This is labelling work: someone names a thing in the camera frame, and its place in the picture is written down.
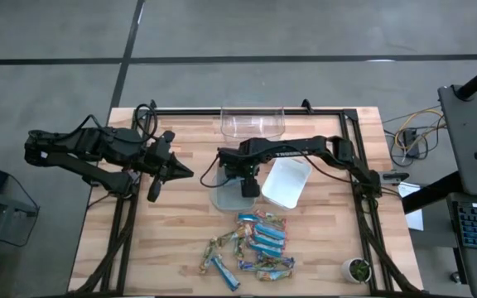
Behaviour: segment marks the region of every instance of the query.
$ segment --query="desk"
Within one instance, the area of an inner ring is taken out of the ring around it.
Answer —
[[[402,202],[406,213],[430,204],[436,204],[436,201],[444,198],[449,201],[448,206],[451,214],[455,212],[450,209],[451,199],[459,198],[458,200],[477,202],[477,160],[475,159],[475,152],[477,152],[477,92],[472,95],[472,100],[468,102],[459,100],[451,87],[441,87],[438,93],[458,171],[404,198]],[[437,233],[433,233],[429,242],[439,245],[443,242],[436,242],[436,239],[447,239],[448,243],[450,238],[455,240],[452,247],[455,250],[460,273],[463,273],[461,268],[465,269],[463,282],[468,281],[472,294],[477,297],[477,249],[463,247],[459,236],[456,237],[455,230],[451,228],[450,214],[443,213],[438,221],[442,222],[442,225],[438,228],[428,225],[430,230],[437,231]],[[428,232],[419,234],[427,237]]]
[[[357,110],[369,167],[377,171],[391,170],[378,109]],[[132,108],[115,108],[110,115],[109,126],[130,127],[132,115]],[[286,116],[285,122],[286,131],[282,139],[340,135],[340,120],[337,117]],[[262,199],[256,205],[256,208],[280,214],[288,220],[285,255],[296,259],[296,274],[292,279],[277,282],[255,280],[251,272],[241,272],[236,268],[232,245],[221,252],[224,263],[242,283],[237,291],[231,292],[227,288],[214,267],[205,276],[199,275],[201,255],[209,239],[237,226],[234,214],[219,212],[210,203],[210,190],[199,182],[200,175],[214,159],[216,148],[226,146],[219,129],[218,116],[159,117],[157,135],[164,130],[176,133],[172,150],[183,164],[195,172],[195,176],[164,184],[156,203],[146,200],[151,181],[147,175],[143,176],[124,294],[298,296],[369,293],[366,285],[349,284],[340,273],[343,261],[362,256],[350,185],[326,178],[317,171],[312,171],[295,209],[285,212]],[[328,167],[317,158],[313,161],[332,175],[349,178],[347,171]],[[259,184],[266,178],[271,165],[272,162],[262,165]],[[117,170],[115,166],[105,163],[99,166],[109,171]],[[214,171],[207,175],[208,180]],[[103,195],[104,190],[95,189],[90,202]],[[69,290],[81,286],[106,253],[114,202],[113,198],[105,199],[87,213]],[[379,199],[378,212],[388,253],[410,282],[422,288],[401,201],[385,195]],[[373,262],[380,285],[378,288],[383,289],[376,255],[373,255]],[[117,274],[118,264],[114,263],[114,280]]]

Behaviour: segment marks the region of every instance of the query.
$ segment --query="blue wrapper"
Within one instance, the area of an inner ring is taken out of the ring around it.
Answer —
[[[265,252],[272,257],[280,257],[282,255],[282,249],[258,243],[252,239],[248,240],[248,245],[251,249],[256,250],[258,252]]]
[[[269,262],[238,261],[238,269],[246,272],[274,271],[277,265]]]
[[[269,237],[279,240],[284,240],[287,237],[287,234],[285,232],[280,231],[276,228],[268,227],[267,225],[264,225],[262,223],[255,224],[255,230]]]
[[[275,248],[284,248],[285,246],[284,240],[274,239],[266,235],[262,235],[257,230],[253,230],[253,239],[255,239],[255,241],[258,243],[266,244]]]
[[[211,261],[213,262],[214,266],[219,270],[220,275],[224,278],[224,281],[226,285],[228,285],[228,288],[231,291],[237,290],[240,286],[240,282],[237,280],[237,278],[235,278],[233,273],[231,273],[231,271],[226,268],[226,266],[224,266],[224,264],[222,263],[222,256],[214,256]]]
[[[242,222],[252,222],[258,223],[261,221],[259,217],[255,214],[238,214],[237,215],[237,224],[241,224]]]

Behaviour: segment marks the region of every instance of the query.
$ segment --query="candy bar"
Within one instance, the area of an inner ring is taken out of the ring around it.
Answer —
[[[228,285],[229,289],[231,291],[235,291],[239,288],[240,282],[235,278],[233,273],[224,266],[222,263],[222,256],[221,255],[216,255],[214,256],[211,261],[214,263],[214,266],[218,269],[220,272],[220,275],[224,278],[224,281],[226,285]]]
[[[277,220],[274,220],[272,218],[273,215],[270,215],[270,216],[263,215],[263,216],[265,216],[265,219],[257,216],[256,214],[238,214],[237,224],[244,224],[244,223],[265,224],[269,227],[272,227],[274,229],[280,229],[280,230],[284,230],[287,226],[286,220],[281,221],[281,219],[279,218],[277,218]]]
[[[258,252],[265,252],[266,254],[273,257],[280,257],[282,255],[282,249],[274,248],[262,243],[257,243],[252,239],[248,240],[248,245],[253,250],[256,250]]]
[[[244,247],[246,246],[246,238],[239,237],[235,240],[234,254],[238,260],[244,259]]]
[[[266,236],[279,239],[279,240],[284,240],[284,238],[287,237],[287,234],[283,231],[279,231],[276,228],[268,227],[267,225],[263,223],[257,223],[255,224],[255,230],[258,231],[259,233],[263,233]]]
[[[272,271],[275,270],[276,266],[270,263],[238,261],[238,269],[247,272]]]
[[[252,226],[249,223],[241,225],[234,233],[233,238],[248,237],[253,233]]]
[[[213,257],[214,252],[216,251],[216,240],[217,238],[212,238],[209,240],[209,245],[205,248],[203,260],[200,264],[200,273],[205,274],[207,268],[211,264],[211,258]]]
[[[287,220],[278,218],[275,214],[263,212],[261,210],[255,211],[255,215],[262,219],[265,224],[270,224],[276,228],[284,230],[287,227]]]
[[[266,244],[275,248],[284,248],[285,246],[284,240],[278,240],[266,235],[262,235],[257,230],[253,231],[253,239],[255,239],[255,241],[258,243]]]
[[[229,240],[233,239],[233,235],[235,234],[235,231],[226,233],[216,239],[216,246],[218,248],[222,248],[224,245],[226,245]]]
[[[281,264],[290,269],[296,264],[296,260],[294,260],[293,257],[273,257],[265,252],[257,253],[257,262],[271,263],[275,265]]]
[[[283,278],[292,277],[293,270],[283,271],[257,271],[257,279],[260,281],[278,281]]]
[[[226,233],[225,235],[218,237],[216,244],[218,248],[222,248],[230,240],[240,238],[240,237],[248,237],[252,234],[252,232],[253,230],[251,225],[243,224],[240,227],[238,227],[235,231]]]

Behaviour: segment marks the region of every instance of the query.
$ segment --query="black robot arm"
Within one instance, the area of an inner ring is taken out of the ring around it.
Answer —
[[[224,167],[228,178],[242,177],[242,196],[260,195],[255,176],[258,166],[272,158],[289,156],[317,156],[327,165],[348,170],[361,186],[363,195],[379,197],[381,195],[380,176],[354,154],[353,143],[342,137],[322,137],[276,141],[265,138],[251,138],[241,142],[238,149],[219,148],[219,165]]]
[[[34,166],[59,166],[82,176],[91,183],[99,182],[112,195],[135,195],[134,171],[154,176],[148,200],[155,202],[161,184],[188,178],[193,172],[170,152],[174,133],[167,131],[146,146],[137,130],[128,128],[80,128],[71,133],[30,131],[25,143],[25,160]],[[120,172],[108,172],[89,164],[101,161],[121,166]]]

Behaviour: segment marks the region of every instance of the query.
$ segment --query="wooden tabletop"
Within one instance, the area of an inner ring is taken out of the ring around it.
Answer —
[[[369,168],[392,169],[387,143],[377,108],[356,108],[364,139]],[[109,126],[130,127],[132,108],[115,108]],[[341,135],[336,116],[286,116],[282,139]],[[233,256],[233,244],[221,249],[224,264],[240,280],[241,286],[231,292],[214,267],[205,275],[198,273],[202,253],[213,236],[237,228],[236,214],[218,211],[210,202],[210,191],[199,178],[216,155],[217,147],[230,147],[220,133],[220,120],[215,116],[161,116],[157,135],[172,130],[176,138],[172,150],[178,159],[195,172],[190,179],[173,180],[161,188],[156,203],[147,201],[150,177],[142,179],[137,217],[128,263],[125,295],[348,295],[367,294],[367,285],[349,284],[340,273],[340,265],[352,257],[362,257],[359,230],[354,214],[350,186],[325,177],[313,170],[297,207],[283,211],[260,199],[255,209],[273,212],[287,218],[285,256],[296,259],[292,279],[275,282],[258,281],[251,272],[241,272]],[[323,170],[348,179],[347,171],[312,160]],[[258,181],[265,180],[272,162],[261,165]],[[99,166],[116,171],[115,166]],[[207,176],[208,183],[214,176]],[[96,189],[90,202],[105,195]],[[386,249],[408,280],[422,289],[412,241],[399,198],[384,195],[378,213]],[[82,285],[97,267],[108,246],[115,199],[105,199],[87,213],[79,248],[70,279],[70,290]],[[378,288],[383,289],[380,266],[373,255]],[[114,264],[112,280],[116,281],[118,264]]]

